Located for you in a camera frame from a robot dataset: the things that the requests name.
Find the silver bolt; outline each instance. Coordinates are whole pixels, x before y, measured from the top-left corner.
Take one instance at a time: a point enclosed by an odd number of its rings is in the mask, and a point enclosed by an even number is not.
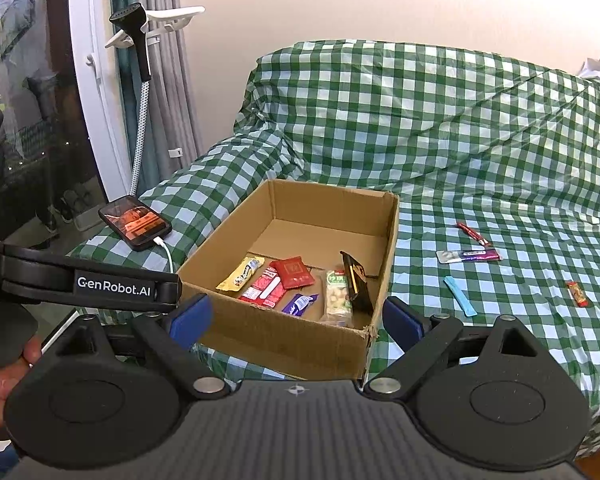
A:
[[[369,387],[377,394],[394,394],[400,390],[400,381],[391,377],[377,377],[369,383]]]
[[[193,387],[201,394],[216,394],[224,388],[224,381],[217,377],[200,377],[193,383]]]

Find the teal curtain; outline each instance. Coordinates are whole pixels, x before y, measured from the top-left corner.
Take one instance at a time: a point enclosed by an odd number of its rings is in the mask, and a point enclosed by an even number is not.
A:
[[[111,10],[122,9],[139,0],[111,0]],[[120,86],[125,114],[126,136],[129,146],[129,160],[133,164],[138,136],[138,108],[140,105],[140,73],[134,48],[117,48],[118,69],[120,70]],[[142,151],[142,167],[138,180],[138,194],[156,186],[160,181],[158,161],[155,156],[156,146],[152,132],[151,115],[146,122],[144,134],[144,150]]]

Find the black ribbed surface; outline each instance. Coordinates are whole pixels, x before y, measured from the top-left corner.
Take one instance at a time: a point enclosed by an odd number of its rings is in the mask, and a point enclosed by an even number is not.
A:
[[[540,473],[479,470],[434,449],[400,405],[368,400],[350,381],[298,385],[306,390],[295,395],[293,383],[247,381],[227,399],[199,402],[168,441],[123,465],[67,472],[25,460],[8,479],[583,478],[569,465]]]

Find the triangular hole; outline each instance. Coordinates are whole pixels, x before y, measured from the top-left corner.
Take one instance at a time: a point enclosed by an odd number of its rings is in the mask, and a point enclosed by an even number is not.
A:
[[[58,352],[59,356],[94,354],[96,345],[86,327],[78,328]]]
[[[502,350],[506,355],[520,355],[524,357],[536,357],[538,352],[526,341],[516,328],[507,330],[502,341]]]

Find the curtain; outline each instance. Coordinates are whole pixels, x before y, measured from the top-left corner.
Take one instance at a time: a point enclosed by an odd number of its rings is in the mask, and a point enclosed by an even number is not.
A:
[[[119,10],[134,2],[140,2],[145,9],[151,10],[180,6],[180,0],[111,0],[111,8],[113,11]],[[149,24],[150,28],[159,26],[153,22]],[[152,79],[149,118],[138,182],[139,193],[170,177],[174,171],[189,166],[199,154],[189,65],[182,31],[160,36],[160,43],[150,45],[148,52]],[[129,157],[133,161],[138,134],[140,75],[135,49],[117,49],[117,57]],[[168,151],[175,148],[182,149],[181,158],[170,158]]]

